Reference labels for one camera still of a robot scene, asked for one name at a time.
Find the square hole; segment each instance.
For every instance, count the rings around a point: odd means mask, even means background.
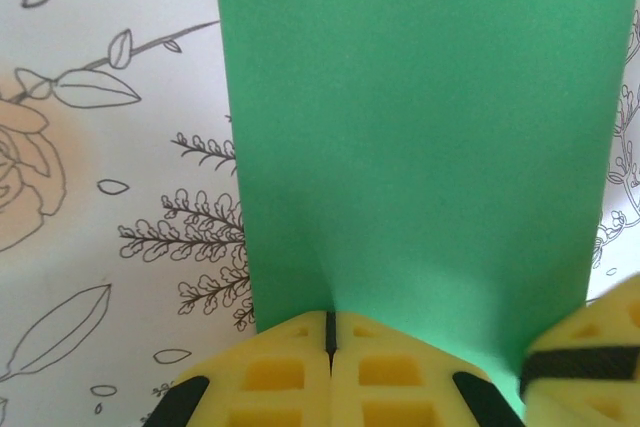
[[[304,389],[304,364],[297,359],[262,359],[247,369],[244,390]]]
[[[299,410],[236,410],[231,412],[228,427],[301,427]]]
[[[377,355],[360,361],[360,385],[421,385],[416,361],[404,355]]]
[[[635,301],[629,306],[629,316],[631,317],[631,322],[640,328],[640,300]]]
[[[622,422],[622,409],[614,399],[587,399],[587,404],[615,422]]]
[[[600,335],[600,329],[595,324],[589,324],[573,333],[573,339],[589,339]]]
[[[353,335],[355,337],[375,337],[376,336],[376,334],[374,334],[368,329],[365,329],[364,327],[354,327]]]
[[[365,402],[364,427],[441,427],[433,406],[418,402]]]

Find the black rubber edge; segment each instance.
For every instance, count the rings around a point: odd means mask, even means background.
[[[469,372],[456,372],[452,377],[478,427],[524,427],[520,417],[491,382]]]
[[[534,352],[520,375],[520,398],[536,379],[634,380],[640,346],[593,347]]]
[[[329,355],[329,372],[333,372],[333,356],[335,355],[336,350],[338,350],[335,312],[327,312],[324,350],[327,352],[327,355]]]
[[[171,387],[143,427],[187,427],[208,386],[209,379],[198,376]]]

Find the green paper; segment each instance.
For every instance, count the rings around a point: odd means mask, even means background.
[[[513,383],[585,299],[633,1],[220,0],[258,328],[355,311]]]

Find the rose drawing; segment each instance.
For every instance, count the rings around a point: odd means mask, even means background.
[[[64,200],[62,164],[43,134],[48,125],[36,110],[0,100],[0,252],[36,232]]]

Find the black line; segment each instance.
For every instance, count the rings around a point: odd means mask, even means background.
[[[209,379],[197,376],[171,387],[144,427],[187,427],[208,386]]]
[[[456,372],[453,382],[479,427],[524,427],[509,403],[491,382],[469,372]]]
[[[638,345],[534,352],[522,367],[520,397],[541,378],[633,381],[639,361]]]
[[[329,372],[333,371],[333,356],[338,350],[336,340],[336,313],[327,312],[327,320],[325,324],[325,344],[324,350],[329,355]]]

